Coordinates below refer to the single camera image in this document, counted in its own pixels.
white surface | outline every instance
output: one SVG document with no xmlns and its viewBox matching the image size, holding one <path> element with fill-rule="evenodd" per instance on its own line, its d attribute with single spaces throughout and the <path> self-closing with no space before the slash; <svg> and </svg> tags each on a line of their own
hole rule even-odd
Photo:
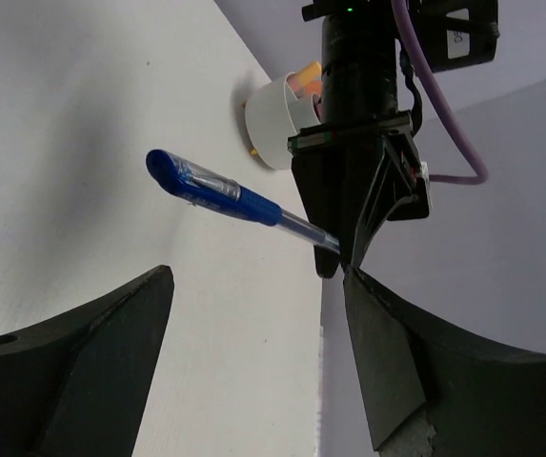
<svg viewBox="0 0 546 457">
<path fill-rule="evenodd" d="M 262 69 L 209 0 L 0 0 L 0 333 L 169 264 L 175 296 L 134 455 L 311 456 L 312 249 L 195 209 L 165 148 L 303 213 L 234 116 Z"/>
</svg>

sticker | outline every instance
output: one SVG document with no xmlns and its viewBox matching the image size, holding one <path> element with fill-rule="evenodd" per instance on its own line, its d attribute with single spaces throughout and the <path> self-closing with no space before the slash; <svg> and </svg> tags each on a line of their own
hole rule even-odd
<svg viewBox="0 0 546 457">
<path fill-rule="evenodd" d="M 447 17 L 454 19 L 470 19 L 470 11 L 467 8 L 463 10 L 449 12 Z M 461 31 L 448 30 L 446 32 L 446 39 L 448 41 L 448 58 L 458 59 L 459 57 L 465 57 L 470 55 L 470 34 L 463 33 Z"/>
</svg>

pen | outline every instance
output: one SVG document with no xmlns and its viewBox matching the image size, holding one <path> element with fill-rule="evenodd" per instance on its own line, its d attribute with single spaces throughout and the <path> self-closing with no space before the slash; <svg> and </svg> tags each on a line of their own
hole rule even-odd
<svg viewBox="0 0 546 457">
<path fill-rule="evenodd" d="M 338 240 L 330 233 L 231 179 L 162 149 L 148 153 L 146 166 L 158 185 L 171 195 L 237 219 L 284 229 L 315 246 L 339 252 Z"/>
</svg>

white wall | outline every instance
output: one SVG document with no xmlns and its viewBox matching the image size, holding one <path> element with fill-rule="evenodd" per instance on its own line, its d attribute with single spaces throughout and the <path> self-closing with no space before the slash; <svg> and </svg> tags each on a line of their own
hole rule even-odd
<svg viewBox="0 0 546 457">
<path fill-rule="evenodd" d="M 363 268 L 463 328 L 546 352 L 546 81 L 458 117 L 491 181 L 434 185 L 432 216 L 383 226 Z M 430 170 L 468 172 L 438 121 L 426 123 L 416 143 Z M 322 455 L 372 455 L 340 278 L 324 285 L 322 322 Z"/>
</svg>

purple cable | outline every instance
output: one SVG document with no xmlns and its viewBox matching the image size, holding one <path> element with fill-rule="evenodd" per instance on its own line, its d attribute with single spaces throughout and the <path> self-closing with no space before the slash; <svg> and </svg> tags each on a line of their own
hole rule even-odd
<svg viewBox="0 0 546 457">
<path fill-rule="evenodd" d="M 416 37 L 415 28 L 408 12 L 407 0 L 392 0 L 392 8 L 394 10 L 395 22 L 399 36 L 402 39 L 402 44 L 408 52 L 410 60 L 415 67 L 416 76 L 421 80 L 421 84 L 427 92 L 427 96 L 432 101 L 435 112 L 440 118 L 440 121 L 448 134 L 455 142 L 459 151 L 465 158 L 468 164 L 475 172 L 475 176 L 450 176 L 448 174 L 432 174 L 430 181 L 438 183 L 462 184 L 475 186 L 484 183 L 489 178 L 489 171 L 486 165 L 478 155 L 472 145 L 472 142 L 459 125 L 458 121 L 449 107 L 444 94 L 439 85 L 435 81 L 432 69 L 425 58 L 423 49 L 421 48 L 418 38 Z"/>
</svg>

